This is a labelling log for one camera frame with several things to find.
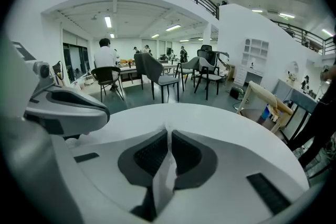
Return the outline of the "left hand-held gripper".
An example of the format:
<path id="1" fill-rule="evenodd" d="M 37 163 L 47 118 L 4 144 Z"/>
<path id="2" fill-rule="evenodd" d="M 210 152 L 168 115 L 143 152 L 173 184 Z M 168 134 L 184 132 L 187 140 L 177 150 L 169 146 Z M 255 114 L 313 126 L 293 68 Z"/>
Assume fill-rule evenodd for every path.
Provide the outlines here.
<path id="1" fill-rule="evenodd" d="M 21 43 L 5 41 L 6 113 L 25 112 L 26 119 L 63 137 L 89 134 L 109 122 L 110 113 L 103 103 L 74 88 L 52 86 L 55 80 L 51 75 L 40 79 L 33 71 L 35 62 L 38 60 Z M 29 103 L 49 86 L 45 103 Z"/>

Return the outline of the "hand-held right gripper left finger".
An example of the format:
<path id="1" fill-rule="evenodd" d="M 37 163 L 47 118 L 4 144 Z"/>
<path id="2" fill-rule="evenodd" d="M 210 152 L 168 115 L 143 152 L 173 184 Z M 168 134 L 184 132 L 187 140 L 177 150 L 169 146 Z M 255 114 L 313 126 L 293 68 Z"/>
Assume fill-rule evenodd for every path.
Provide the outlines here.
<path id="1" fill-rule="evenodd" d="M 169 208 L 157 212 L 152 176 L 134 160 L 151 146 L 167 146 L 167 131 L 76 148 L 54 136 L 57 164 L 79 214 L 70 223 L 169 224 Z"/>

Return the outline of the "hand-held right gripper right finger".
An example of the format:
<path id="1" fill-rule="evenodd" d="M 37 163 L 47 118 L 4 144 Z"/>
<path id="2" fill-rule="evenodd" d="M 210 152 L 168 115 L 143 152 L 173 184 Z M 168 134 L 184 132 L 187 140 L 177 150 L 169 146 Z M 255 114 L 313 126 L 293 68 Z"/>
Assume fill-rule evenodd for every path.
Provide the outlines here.
<path id="1" fill-rule="evenodd" d="M 270 132 L 235 141 L 174 131 L 172 150 L 179 175 L 169 224 L 258 224 L 309 189 L 294 155 Z"/>

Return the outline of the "white tissue sheet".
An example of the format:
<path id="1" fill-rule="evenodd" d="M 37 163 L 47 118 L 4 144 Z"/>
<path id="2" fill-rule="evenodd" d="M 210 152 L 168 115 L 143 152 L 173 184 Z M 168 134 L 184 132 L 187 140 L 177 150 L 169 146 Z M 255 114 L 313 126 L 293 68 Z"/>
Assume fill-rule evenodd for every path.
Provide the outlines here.
<path id="1" fill-rule="evenodd" d="M 171 124 L 166 123 L 167 131 L 167 154 L 153 178 L 153 199 L 156 215 L 158 216 L 167 206 L 174 195 L 174 186 L 177 179 L 177 163 L 172 153 L 172 131 Z"/>

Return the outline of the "dark window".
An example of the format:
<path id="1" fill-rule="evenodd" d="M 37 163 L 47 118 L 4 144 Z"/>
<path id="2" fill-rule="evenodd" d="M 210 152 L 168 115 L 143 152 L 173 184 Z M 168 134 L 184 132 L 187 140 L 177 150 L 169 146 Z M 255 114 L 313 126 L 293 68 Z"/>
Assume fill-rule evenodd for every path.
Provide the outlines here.
<path id="1" fill-rule="evenodd" d="M 62 45 L 67 75 L 73 83 L 90 71 L 88 41 L 63 30 Z"/>

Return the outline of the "long white table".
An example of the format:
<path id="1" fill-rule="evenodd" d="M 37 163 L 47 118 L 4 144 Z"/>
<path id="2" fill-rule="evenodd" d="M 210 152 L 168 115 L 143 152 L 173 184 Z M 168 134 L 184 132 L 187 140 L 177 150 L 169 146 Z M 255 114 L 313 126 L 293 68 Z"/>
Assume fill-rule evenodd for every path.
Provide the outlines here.
<path id="1" fill-rule="evenodd" d="M 164 74 L 172 74 L 175 72 L 175 69 L 177 68 L 177 62 L 170 61 L 170 62 L 162 62 L 163 71 L 161 72 L 161 75 Z M 135 83 L 136 80 L 144 80 L 144 76 L 146 76 L 146 71 L 142 71 L 142 74 L 140 74 L 140 71 L 137 71 L 136 65 L 126 65 L 125 67 L 120 68 L 120 81 L 121 83 L 124 82 L 131 82 L 132 84 Z"/>

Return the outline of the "blue bottle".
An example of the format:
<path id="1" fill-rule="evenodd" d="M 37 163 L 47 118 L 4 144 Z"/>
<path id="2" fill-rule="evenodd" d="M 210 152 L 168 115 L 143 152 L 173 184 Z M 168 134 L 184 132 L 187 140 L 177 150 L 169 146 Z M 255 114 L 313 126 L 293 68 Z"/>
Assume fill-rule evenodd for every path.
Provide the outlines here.
<path id="1" fill-rule="evenodd" d="M 269 104 L 267 104 L 265 109 L 263 110 L 262 114 L 260 115 L 260 117 L 258 119 L 258 123 L 260 125 L 263 125 L 263 123 L 268 119 L 269 115 L 270 115 Z"/>

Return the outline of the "dark chair blue-grey seat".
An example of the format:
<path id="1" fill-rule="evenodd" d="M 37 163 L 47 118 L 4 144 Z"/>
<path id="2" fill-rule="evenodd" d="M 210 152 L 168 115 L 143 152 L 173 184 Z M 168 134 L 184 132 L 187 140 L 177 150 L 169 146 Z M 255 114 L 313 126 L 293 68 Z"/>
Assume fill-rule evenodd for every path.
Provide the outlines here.
<path id="1" fill-rule="evenodd" d="M 161 89 L 161 102 L 164 103 L 164 93 L 163 90 L 166 87 L 167 93 L 169 93 L 170 85 L 177 85 L 176 94 L 177 94 L 177 102 L 180 101 L 180 89 L 179 84 L 180 81 L 178 78 L 164 75 L 164 67 L 163 65 L 152 57 L 149 53 L 139 53 L 134 55 L 135 66 L 137 73 L 140 75 L 145 75 L 151 81 L 151 90 L 152 90 L 152 98 L 155 99 L 154 96 L 154 85 L 157 84 Z"/>

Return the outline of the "green black bag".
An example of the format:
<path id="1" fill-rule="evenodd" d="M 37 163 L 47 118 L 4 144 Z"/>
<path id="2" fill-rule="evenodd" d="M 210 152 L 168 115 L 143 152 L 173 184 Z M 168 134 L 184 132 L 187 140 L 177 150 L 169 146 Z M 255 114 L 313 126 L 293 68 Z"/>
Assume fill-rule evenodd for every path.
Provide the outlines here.
<path id="1" fill-rule="evenodd" d="M 245 95 L 245 91 L 240 87 L 232 87 L 229 95 L 236 100 L 242 100 Z"/>

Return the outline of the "wooden chair brown seat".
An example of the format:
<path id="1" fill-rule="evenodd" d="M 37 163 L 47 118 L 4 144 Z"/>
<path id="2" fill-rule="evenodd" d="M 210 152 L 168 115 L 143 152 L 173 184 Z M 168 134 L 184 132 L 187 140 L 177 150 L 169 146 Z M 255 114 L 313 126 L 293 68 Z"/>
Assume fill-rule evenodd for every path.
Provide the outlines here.
<path id="1" fill-rule="evenodd" d="M 256 123 L 262 114 L 263 110 L 259 109 L 246 109 L 244 105 L 248 100 L 248 96 L 253 94 L 254 97 L 263 100 L 266 105 L 269 104 L 270 115 L 268 119 L 263 123 L 264 128 L 268 129 L 270 132 L 276 134 L 280 128 L 283 128 L 288 123 L 289 119 L 293 115 L 293 110 L 284 104 L 280 99 L 278 99 L 271 92 L 263 88 L 262 86 L 250 81 L 245 91 L 245 95 L 237 109 L 237 114 L 242 115 Z"/>

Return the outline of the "white dresser desk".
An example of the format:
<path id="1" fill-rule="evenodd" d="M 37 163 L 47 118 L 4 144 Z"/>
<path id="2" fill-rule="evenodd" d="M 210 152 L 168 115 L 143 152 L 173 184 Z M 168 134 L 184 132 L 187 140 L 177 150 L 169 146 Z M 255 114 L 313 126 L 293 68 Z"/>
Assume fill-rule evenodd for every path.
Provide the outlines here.
<path id="1" fill-rule="evenodd" d="M 269 42 L 259 39 L 246 38 L 236 67 L 234 83 L 239 86 L 250 81 L 260 84 L 266 68 Z"/>

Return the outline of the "table with blue-grey cloth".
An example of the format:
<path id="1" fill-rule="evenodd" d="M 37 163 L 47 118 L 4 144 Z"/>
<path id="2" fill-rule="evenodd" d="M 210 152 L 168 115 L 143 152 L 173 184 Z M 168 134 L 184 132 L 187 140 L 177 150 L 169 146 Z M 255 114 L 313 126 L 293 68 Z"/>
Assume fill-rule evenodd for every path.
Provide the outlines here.
<path id="1" fill-rule="evenodd" d="M 289 85 L 281 79 L 278 79 L 278 82 L 272 90 L 272 94 L 274 94 L 283 103 L 285 103 L 286 101 L 293 102 L 309 114 L 313 113 L 318 103 L 308 94 L 304 93 L 300 89 Z"/>

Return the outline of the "grey chair black legs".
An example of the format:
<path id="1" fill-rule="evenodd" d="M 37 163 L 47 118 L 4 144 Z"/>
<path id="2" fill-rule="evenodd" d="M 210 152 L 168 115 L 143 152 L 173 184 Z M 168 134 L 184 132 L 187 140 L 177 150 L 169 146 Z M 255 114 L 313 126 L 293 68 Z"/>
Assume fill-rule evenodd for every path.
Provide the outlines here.
<path id="1" fill-rule="evenodd" d="M 191 79 L 195 84 L 195 73 L 198 71 L 199 57 L 194 57 L 190 61 L 181 63 L 179 62 L 176 67 L 175 77 L 181 77 L 182 79 L 182 89 L 184 91 L 184 86 L 187 81 L 188 75 L 191 74 Z"/>
<path id="2" fill-rule="evenodd" d="M 206 86 L 206 96 L 205 99 L 208 100 L 208 93 L 209 93 L 209 84 L 210 82 L 215 82 L 216 84 L 216 94 L 219 94 L 219 82 L 221 81 L 222 77 L 219 75 L 219 67 L 211 65 L 205 58 L 199 57 L 198 58 L 198 81 L 194 90 L 194 93 L 197 92 L 198 87 L 202 80 L 205 80 Z"/>

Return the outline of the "round mirror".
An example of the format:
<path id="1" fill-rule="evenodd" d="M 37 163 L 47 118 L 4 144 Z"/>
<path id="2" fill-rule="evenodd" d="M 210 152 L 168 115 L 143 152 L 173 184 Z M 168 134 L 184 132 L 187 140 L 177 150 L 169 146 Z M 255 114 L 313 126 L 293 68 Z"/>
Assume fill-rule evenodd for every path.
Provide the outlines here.
<path id="1" fill-rule="evenodd" d="M 289 65 L 288 71 L 293 72 L 297 75 L 299 74 L 299 66 L 296 61 L 292 61 Z"/>

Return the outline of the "black office chair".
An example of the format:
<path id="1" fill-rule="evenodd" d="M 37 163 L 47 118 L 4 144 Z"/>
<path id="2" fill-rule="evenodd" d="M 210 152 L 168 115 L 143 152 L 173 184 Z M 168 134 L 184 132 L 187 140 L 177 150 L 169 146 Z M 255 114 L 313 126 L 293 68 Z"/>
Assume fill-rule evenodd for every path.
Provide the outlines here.
<path id="1" fill-rule="evenodd" d="M 209 64 L 216 66 L 220 61 L 229 61 L 229 54 L 222 51 L 214 51 L 211 45 L 202 45 L 201 48 L 197 51 L 197 56 L 205 58 Z"/>

